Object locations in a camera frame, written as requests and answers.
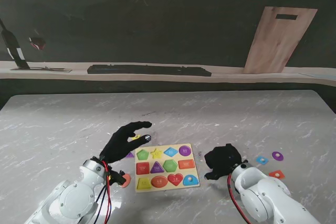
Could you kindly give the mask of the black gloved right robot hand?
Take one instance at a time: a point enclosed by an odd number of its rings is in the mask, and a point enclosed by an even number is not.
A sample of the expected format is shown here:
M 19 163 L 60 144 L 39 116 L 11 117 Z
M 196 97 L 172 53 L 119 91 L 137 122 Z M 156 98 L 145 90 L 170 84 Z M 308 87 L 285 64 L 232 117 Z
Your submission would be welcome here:
M 238 150 L 230 143 L 225 146 L 215 147 L 204 156 L 207 166 L 212 170 L 204 175 L 207 180 L 218 180 L 223 176 L 227 176 L 233 170 L 248 160 L 242 160 Z

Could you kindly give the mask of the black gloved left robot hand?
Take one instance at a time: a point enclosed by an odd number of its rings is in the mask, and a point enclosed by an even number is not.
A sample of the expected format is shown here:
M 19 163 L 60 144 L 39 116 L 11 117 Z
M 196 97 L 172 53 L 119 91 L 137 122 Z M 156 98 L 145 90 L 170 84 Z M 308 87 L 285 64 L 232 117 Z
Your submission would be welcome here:
M 151 141 L 150 135 L 143 135 L 140 138 L 128 141 L 129 138 L 135 137 L 135 131 L 148 129 L 152 126 L 151 122 L 138 121 L 132 122 L 120 127 L 111 137 L 109 142 L 103 148 L 99 159 L 107 164 L 112 164 L 125 158 L 131 151 Z

